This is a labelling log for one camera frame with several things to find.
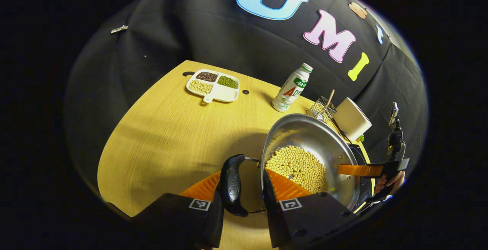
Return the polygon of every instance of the letter m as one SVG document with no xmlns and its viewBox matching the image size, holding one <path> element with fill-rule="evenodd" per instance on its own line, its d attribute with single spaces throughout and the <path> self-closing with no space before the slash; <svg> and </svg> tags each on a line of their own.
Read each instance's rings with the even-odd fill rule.
<svg viewBox="0 0 488 250">
<path fill-rule="evenodd" d="M 356 41 L 356 37 L 349 30 L 337 34 L 335 18 L 324 10 L 319 10 L 319 13 L 319 21 L 317 21 L 312 31 L 304 33 L 303 37 L 308 42 L 319 45 L 319 38 L 323 34 L 322 49 L 326 50 L 335 45 L 333 49 L 329 50 L 329 55 L 335 61 L 341 63 L 349 46 Z"/>
</svg>

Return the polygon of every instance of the black pot handle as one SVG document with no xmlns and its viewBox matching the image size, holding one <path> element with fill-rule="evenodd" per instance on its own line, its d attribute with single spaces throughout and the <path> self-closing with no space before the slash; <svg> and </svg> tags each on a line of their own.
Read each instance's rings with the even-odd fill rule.
<svg viewBox="0 0 488 250">
<path fill-rule="evenodd" d="M 228 158 L 222 166 L 220 172 L 220 196 L 223 207 L 230 213 L 246 217 L 249 212 L 241 205 L 241 177 L 239 176 L 239 166 L 244 160 L 259 162 L 259 160 L 247 158 L 239 154 Z"/>
</svg>

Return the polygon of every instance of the metal utensil holder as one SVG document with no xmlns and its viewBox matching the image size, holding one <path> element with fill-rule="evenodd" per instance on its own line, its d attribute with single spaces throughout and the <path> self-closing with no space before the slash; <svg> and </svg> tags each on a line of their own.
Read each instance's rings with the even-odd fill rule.
<svg viewBox="0 0 488 250">
<path fill-rule="evenodd" d="M 334 115 L 337 113 L 334 104 L 329 103 L 329 106 L 326 108 L 327 99 L 323 96 L 320 96 L 312 107 L 310 107 L 310 113 L 312 116 L 318 120 L 321 120 L 325 123 L 329 122 Z"/>
</svg>

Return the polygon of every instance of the white bottle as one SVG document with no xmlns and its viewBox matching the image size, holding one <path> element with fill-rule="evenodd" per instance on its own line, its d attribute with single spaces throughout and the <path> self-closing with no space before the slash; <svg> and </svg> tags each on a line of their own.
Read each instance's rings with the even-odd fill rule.
<svg viewBox="0 0 488 250">
<path fill-rule="evenodd" d="M 307 85 L 312 70 L 312 67 L 303 63 L 300 65 L 300 68 L 288 77 L 279 90 L 278 95 L 271 102 L 271 105 L 276 111 L 284 112 L 288 110 L 290 105 L 297 99 Z"/>
</svg>

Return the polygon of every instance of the wooden table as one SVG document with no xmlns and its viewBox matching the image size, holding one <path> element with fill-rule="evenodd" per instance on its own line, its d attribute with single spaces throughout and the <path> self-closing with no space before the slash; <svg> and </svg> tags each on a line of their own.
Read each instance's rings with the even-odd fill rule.
<svg viewBox="0 0 488 250">
<path fill-rule="evenodd" d="M 190 76 L 183 73 L 199 69 L 238 78 L 238 99 L 205 104 L 201 96 L 191 94 L 185 88 Z M 271 107 L 278 91 L 275 85 L 233 71 L 183 62 L 145 92 L 112 132 L 98 168 L 102 198 L 133 217 L 164 193 L 179 194 L 220 171 L 232 155 L 260 158 L 273 124 L 286 114 L 307 113 L 314 103 L 298 97 L 288 111 L 280 113 Z M 354 144 L 359 144 L 369 163 L 362 144 Z M 256 164 L 243 163 L 239 172 L 242 205 L 249 211 L 259 210 L 264 204 Z M 244 248 L 271 248 L 266 214 L 243 218 L 226 211 L 219 249 Z"/>
</svg>

